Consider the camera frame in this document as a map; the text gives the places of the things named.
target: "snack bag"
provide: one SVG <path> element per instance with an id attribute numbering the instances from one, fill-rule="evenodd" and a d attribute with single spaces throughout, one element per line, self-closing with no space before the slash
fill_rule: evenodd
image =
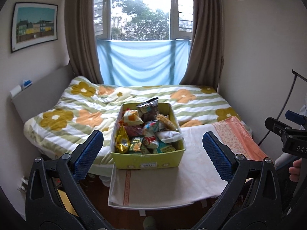
<path id="1" fill-rule="evenodd" d="M 143 126 L 141 125 L 132 125 L 132 126 L 124 126 L 129 138 L 140 136 L 143 133 Z"/>
<path id="2" fill-rule="evenodd" d="M 144 123 L 143 120 L 140 118 L 139 112 L 137 110 L 126 110 L 121 122 L 127 123 L 127 125 L 129 126 Z"/>
<path id="3" fill-rule="evenodd" d="M 165 124 L 162 123 L 161 121 L 159 121 L 159 131 L 166 131 L 166 130 L 167 130 L 167 128 L 166 128 Z"/>
<path id="4" fill-rule="evenodd" d="M 159 131 L 159 121 L 154 120 L 154 121 L 149 121 L 144 124 L 143 127 L 143 132 L 144 131 L 153 131 L 154 133 Z"/>
<path id="5" fill-rule="evenodd" d="M 165 127 L 168 128 L 169 130 L 171 131 L 177 130 L 176 125 L 174 125 L 174 123 L 171 120 L 167 119 L 167 117 L 165 117 L 164 115 L 158 114 L 156 118 L 157 120 L 164 123 Z"/>
<path id="6" fill-rule="evenodd" d="M 125 154 L 128 152 L 130 146 L 130 141 L 125 131 L 124 126 L 121 126 L 119 133 L 116 137 L 115 151 L 117 153 Z"/>
<path id="7" fill-rule="evenodd" d="M 159 121 L 150 121 L 143 127 L 145 136 L 144 144 L 148 149 L 155 149 L 159 146 L 155 133 L 159 130 Z"/>
<path id="8" fill-rule="evenodd" d="M 178 131 L 160 131 L 156 136 L 165 144 L 177 142 L 183 138 L 183 135 Z"/>
<path id="9" fill-rule="evenodd" d="M 150 154 L 147 148 L 143 144 L 144 136 L 136 136 L 131 139 L 128 154 L 146 155 Z"/>
<path id="10" fill-rule="evenodd" d="M 156 116 L 159 113 L 158 98 L 152 98 L 144 103 L 136 106 L 144 122 L 156 120 Z"/>
<path id="11" fill-rule="evenodd" d="M 159 141 L 159 147 L 153 150 L 153 154 L 167 153 L 172 151 L 176 151 L 176 149 L 171 144 L 165 144 L 164 142 Z"/>

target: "headboard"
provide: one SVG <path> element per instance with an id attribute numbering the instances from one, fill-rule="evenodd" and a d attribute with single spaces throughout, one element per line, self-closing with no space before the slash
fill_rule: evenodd
<path id="1" fill-rule="evenodd" d="M 55 70 L 17 94 L 12 102 L 25 123 L 32 117 L 50 110 L 75 77 L 70 64 Z"/>

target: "orange flower pattern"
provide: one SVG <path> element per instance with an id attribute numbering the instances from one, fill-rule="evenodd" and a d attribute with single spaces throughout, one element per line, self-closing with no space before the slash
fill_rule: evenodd
<path id="1" fill-rule="evenodd" d="M 63 109 L 46 112 L 43 114 L 43 119 L 40 121 L 40 126 L 43 128 L 50 127 L 53 131 L 59 131 L 66 128 L 68 121 L 74 117 L 72 111 L 65 111 Z"/>
<path id="2" fill-rule="evenodd" d="M 196 96 L 187 89 L 180 89 L 171 95 L 171 99 L 177 100 L 178 103 L 188 103 L 196 99 Z"/>
<path id="3" fill-rule="evenodd" d="M 79 117 L 76 122 L 83 125 L 89 125 L 91 127 L 98 126 L 102 123 L 103 118 L 101 118 L 102 114 L 100 112 L 90 113 L 87 110 L 80 110 Z"/>
<path id="4" fill-rule="evenodd" d="M 239 115 L 235 112 L 235 110 L 232 107 L 226 109 L 217 109 L 215 113 L 218 116 L 217 121 L 225 120 L 231 116 L 236 116 L 241 121 Z"/>
<path id="5" fill-rule="evenodd" d="M 99 95 L 110 95 L 114 92 L 114 89 L 111 87 L 104 87 L 104 86 L 100 86 L 99 87 Z"/>
<path id="6" fill-rule="evenodd" d="M 95 93 L 96 89 L 83 81 L 72 86 L 72 94 L 82 94 L 85 97 L 92 97 Z"/>
<path id="7" fill-rule="evenodd" d="M 190 120 L 190 121 L 184 123 L 180 127 L 184 128 L 184 127 L 191 127 L 191 126 L 196 126 L 196 125 L 202 125 L 202 123 L 199 120 L 194 119 L 194 120 Z"/>

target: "black cable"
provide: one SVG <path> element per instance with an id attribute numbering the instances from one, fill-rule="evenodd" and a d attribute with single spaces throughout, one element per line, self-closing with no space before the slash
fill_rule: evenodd
<path id="1" fill-rule="evenodd" d="M 287 96 L 287 99 L 286 99 L 286 101 L 285 101 L 285 103 L 284 103 L 284 105 L 283 105 L 283 107 L 282 107 L 280 113 L 278 114 L 276 120 L 278 120 L 278 119 L 280 118 L 282 112 L 284 111 L 284 109 L 285 109 L 285 107 L 286 107 L 286 105 L 287 105 L 287 103 L 288 103 L 288 100 L 289 100 L 289 98 L 290 98 L 290 95 L 291 95 L 291 93 L 292 93 L 292 90 L 293 90 L 293 87 L 294 87 L 294 84 L 295 84 L 295 81 L 296 81 L 296 78 L 297 78 L 297 75 L 295 74 L 295 75 L 294 75 L 293 82 L 292 82 L 291 89 L 290 89 L 289 94 L 288 94 L 288 96 Z M 262 142 L 266 139 L 266 137 L 268 136 L 268 134 L 269 134 L 270 132 L 271 132 L 271 131 L 268 131 L 268 132 L 266 133 L 266 135 L 264 136 L 264 138 L 262 138 L 262 140 L 259 142 L 258 146 L 260 146 L 260 145 L 262 144 Z"/>

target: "blue gripper pad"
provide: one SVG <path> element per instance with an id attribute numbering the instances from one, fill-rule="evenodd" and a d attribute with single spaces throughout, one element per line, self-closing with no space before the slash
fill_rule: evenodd
<path id="1" fill-rule="evenodd" d="M 218 143 L 208 132 L 203 136 L 203 147 L 222 180 L 229 182 L 233 178 L 232 163 L 228 160 L 223 151 L 220 149 Z"/>
<path id="2" fill-rule="evenodd" d="M 84 144 L 86 146 L 84 147 L 84 150 L 78 159 L 73 163 L 73 177 L 76 181 L 82 180 L 86 177 L 88 170 L 103 146 L 102 132 L 95 131 L 92 133 L 92 135 L 89 136 L 89 138 L 92 138 L 90 141 L 88 141 L 89 138 L 85 141 Z"/>
<path id="3" fill-rule="evenodd" d="M 304 125 L 306 124 L 306 120 L 305 120 L 305 117 L 303 115 L 300 115 L 300 114 L 297 114 L 297 113 L 294 113 L 292 111 L 287 111 L 286 112 L 286 119 L 298 124 L 298 125 Z"/>

